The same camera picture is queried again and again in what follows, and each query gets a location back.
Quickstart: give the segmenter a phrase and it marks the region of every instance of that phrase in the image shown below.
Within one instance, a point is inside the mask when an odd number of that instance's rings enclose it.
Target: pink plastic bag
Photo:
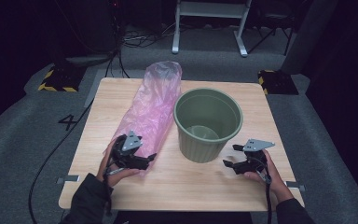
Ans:
[[[143,145],[135,155],[147,158],[158,153],[173,122],[173,108],[181,95],[182,68],[179,63],[153,63],[146,68],[142,85],[112,137],[134,131]]]

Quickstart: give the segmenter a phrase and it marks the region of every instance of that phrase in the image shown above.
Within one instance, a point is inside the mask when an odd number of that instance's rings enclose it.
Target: metal stand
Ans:
[[[249,8],[252,0],[247,0],[245,4],[223,4],[223,3],[202,3],[202,2],[182,2],[177,0],[175,15],[175,34],[172,43],[172,53],[179,52],[180,39],[180,16],[200,16],[241,19],[240,29],[234,31],[238,48],[242,57],[248,56],[241,38],[243,27],[248,17]]]

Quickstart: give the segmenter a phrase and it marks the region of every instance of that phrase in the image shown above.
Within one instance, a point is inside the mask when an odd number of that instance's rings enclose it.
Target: person's right hand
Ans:
[[[272,180],[270,185],[270,190],[277,196],[278,203],[294,198],[290,189],[287,188],[286,185],[283,183],[281,176],[279,175],[279,172],[274,162],[272,161],[269,153],[265,149],[263,149],[263,152],[266,155],[268,172]],[[246,172],[243,175],[248,179],[252,179],[254,181],[257,181],[265,185],[264,180],[255,172]]]

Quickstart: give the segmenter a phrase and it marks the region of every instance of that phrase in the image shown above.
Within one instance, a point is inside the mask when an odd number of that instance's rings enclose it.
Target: chair leg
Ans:
[[[287,50],[289,49],[289,45],[290,45],[290,40],[292,39],[292,35],[293,35],[293,27],[290,28],[290,34],[289,34],[289,37],[288,37],[288,40],[287,40],[287,44],[286,44],[286,49],[284,50],[284,56],[286,56],[287,54]]]
[[[255,48],[257,48],[257,46],[259,46],[267,37],[269,37],[272,33],[274,32],[274,30],[271,30],[267,35],[265,35],[260,41],[258,41],[257,44],[255,44],[249,51],[248,53],[251,53]]]

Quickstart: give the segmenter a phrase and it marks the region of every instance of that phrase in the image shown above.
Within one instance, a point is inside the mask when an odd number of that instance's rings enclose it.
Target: gray carpet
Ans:
[[[243,34],[247,48],[259,38],[255,30]],[[139,70],[151,63],[174,61],[181,64],[183,79],[256,83],[259,70],[281,67],[284,44],[284,35],[277,32],[242,58],[232,29],[187,30],[177,55],[171,54],[169,35],[146,48],[123,48],[122,62],[130,77],[142,77]],[[79,92],[38,91],[49,64],[31,77],[24,87],[27,95],[1,115],[0,223],[32,223],[27,202],[31,184],[45,158],[68,134],[66,125],[58,121],[70,114],[79,119],[95,77],[106,66],[89,67]],[[109,74],[119,74],[117,59]],[[302,193],[306,208],[316,223],[356,224],[357,185],[305,95],[309,80],[302,75],[292,78],[299,95],[267,95],[267,99],[296,179],[306,185]],[[38,223],[58,223],[67,213],[58,206],[62,185],[56,180],[67,175],[87,115],[50,157],[36,182],[33,209]],[[267,223],[267,213],[252,213],[252,217],[254,224]],[[113,219],[107,217],[105,222]]]

